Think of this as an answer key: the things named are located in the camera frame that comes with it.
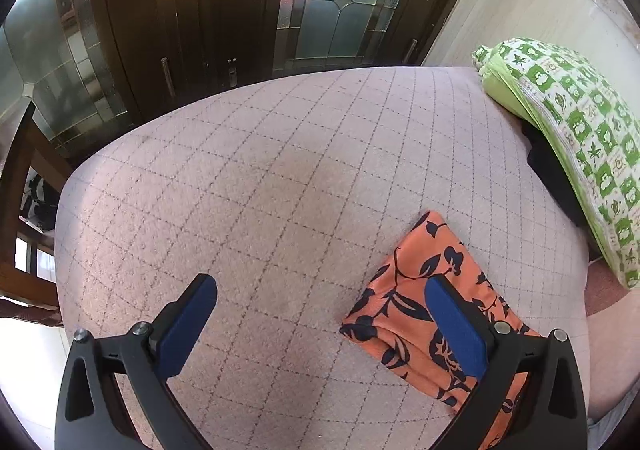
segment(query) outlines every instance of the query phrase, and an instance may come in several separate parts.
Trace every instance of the black leaf pattern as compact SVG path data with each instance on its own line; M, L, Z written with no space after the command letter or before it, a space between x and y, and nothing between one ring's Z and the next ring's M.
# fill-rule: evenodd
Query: black leaf pattern
M503 299L501 296L498 297L498 300L500 300L500 303L502 304L502 311L504 312L504 317L507 318L507 312L509 311L509 309L511 309L509 307L509 305L506 303L505 299Z
M398 345L398 340L396 339L396 348L394 350L391 349L391 351L394 352L394 356L398 357L398 360L396 361L396 363L392 365L387 364L386 366L387 369L397 369L398 367L405 366L408 363L409 359L411 359L411 355L409 354L409 349L407 348L406 344L401 338L400 338L400 343L402 344L402 348Z
M438 228L439 226L436 223L427 221L427 233L434 239L436 238L436 233L438 232Z
M473 305L475 305L480 310L480 312L485 316L487 321L489 321L491 323L493 323L495 321L495 315L491 311L491 309L494 308L496 302L498 302L498 297L497 296L495 297L494 301L489 305L486 305L479 298L472 298L471 299L471 303Z
M391 370L391 369L397 369L398 367L403 367L405 365L406 365L406 361L404 361L402 358L398 358L398 361L396 361L396 363L394 363L393 365L388 365L386 366L386 368Z
M444 258L446 261L452 265L453 274L455 276L460 275L460 266L462 266L462 261L464 260L464 255L461 252L457 252L453 246L447 246L444 249Z
M360 311L364 306L366 306L369 303L369 298L371 298L372 296L374 296L376 294L375 291L373 291L372 289L369 289L368 287L365 288L365 290L362 292L362 296L358 299L358 301L353 305L353 308L351 309L351 311L349 311L349 316L351 316L354 313L357 313L358 311Z
M376 271L376 274L371 278L371 280L369 280L369 283L371 284L374 280L376 280L377 278L380 278L386 270L389 269L390 264L387 264L386 266L382 266L381 268L378 268L378 270Z
M484 274L484 271L482 271L479 275L478 275L478 281L476 282L476 284L482 284L483 282L485 282L487 284L487 286L489 286L489 289L493 289L494 286L491 285L491 283L489 282L489 279L487 279L486 275Z
M340 327L340 334L359 342L368 342L378 336L378 330L373 325L345 324Z
M404 313L411 318L415 318L418 320L424 320L425 322L433 322L433 318L427 311L427 308L416 302L415 300L401 295L397 291L392 295L391 301L394 305L400 310L400 312Z
M502 402L502 411L505 414L508 414L512 410L513 410L513 401L511 401L509 398L505 398L505 400Z
M389 347L382 355L380 363L383 365L388 365L388 363L394 359L394 356L396 356L396 352L391 347Z
M431 276L433 272L436 271L439 261L440 261L439 253L425 260L424 264L420 268L420 276Z
M424 221L426 221L426 220L427 220L427 217L429 217L429 213L430 213L430 212L425 213L425 214L424 214L420 219L418 219L418 222L414 224L414 227L413 227L413 228L411 228L411 230L412 230L412 231L413 231L413 230L415 230L415 229L416 229L418 226L420 226Z
M457 376L452 376L451 377L450 382L449 382L449 388L447 389L447 392L452 391L454 388L461 388L465 392L471 393L471 389L469 388L469 386L465 382L460 380Z
M433 338L429 343L429 356L433 362L441 369L447 370L452 376L455 376L460 382L466 380L465 373L462 372L462 368L458 363L458 360L453 354L453 351L447 344L447 341L442 336L442 332L436 329L433 334Z
M378 312L376 313L376 316L377 316L377 315L384 315L384 316L386 316L387 318L389 318L389 302L390 302L389 300L387 300L387 301L385 302L385 305L383 305L383 306L380 308L380 311L378 311Z
M356 324L358 325L373 325L373 316L360 315L356 318Z

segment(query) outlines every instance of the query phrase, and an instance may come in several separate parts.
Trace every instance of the green pillow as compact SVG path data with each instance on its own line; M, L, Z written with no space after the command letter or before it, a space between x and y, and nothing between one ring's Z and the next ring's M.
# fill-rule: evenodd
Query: green pillow
M558 156L602 254L628 289L640 271L640 122L579 53L513 38L472 53L484 90L539 128Z

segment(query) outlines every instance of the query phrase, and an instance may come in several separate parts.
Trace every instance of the bolt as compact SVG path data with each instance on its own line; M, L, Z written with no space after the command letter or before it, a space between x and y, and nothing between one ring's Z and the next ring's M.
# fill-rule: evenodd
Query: bolt
M146 335L151 329L151 324L149 322L138 322L133 326L131 332L135 335Z
M89 338L89 331L87 331L84 327L79 327L76 329L74 333L74 340L79 344L84 343Z
M511 332L511 326L502 320L499 320L494 324L494 329L501 335L508 335Z
M562 331L562 329L554 329L554 338L559 342L565 342L569 339L569 335Z

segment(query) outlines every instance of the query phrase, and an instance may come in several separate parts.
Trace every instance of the black metal bracket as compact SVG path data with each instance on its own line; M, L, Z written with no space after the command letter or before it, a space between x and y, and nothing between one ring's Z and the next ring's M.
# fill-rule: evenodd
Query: black metal bracket
M513 407L511 425L492 448L586 450L584 395L567 334L556 329L545 338L519 334L505 322L492 326L445 276L433 278L485 341L489 361L482 379L431 450L477 450L500 412L515 375L521 372L528 373L527 381Z
M574 352L564 331L553 331L544 338L507 332L504 326L497 329L446 277L432 278L440 279L442 289L484 342L488 365L431 450L477 450L519 372L528 372L527 383L508 432L494 448L584 450L584 398ZM95 339L87 331L76 332L58 401L56 450L146 449L129 417L116 374L129 377L163 448L211 450L166 380L182 369L216 299L214 279L199 274L151 324L138 322L125 335L109 338Z
M95 339L79 330L66 361L56 414L58 450L145 450L115 379L126 374L158 441L165 449L211 450L167 387L213 311L213 277L199 274L153 323L127 334Z

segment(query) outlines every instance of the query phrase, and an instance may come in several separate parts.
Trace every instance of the chair leg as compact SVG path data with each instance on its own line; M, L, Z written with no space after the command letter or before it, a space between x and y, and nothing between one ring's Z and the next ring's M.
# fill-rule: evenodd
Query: chair leg
M66 160L56 152L38 126L32 121L27 129L27 138L33 145L34 152L31 166L44 180L59 193L65 185L73 169Z
M0 262L0 290L4 296L44 309L60 308L54 282L18 270Z

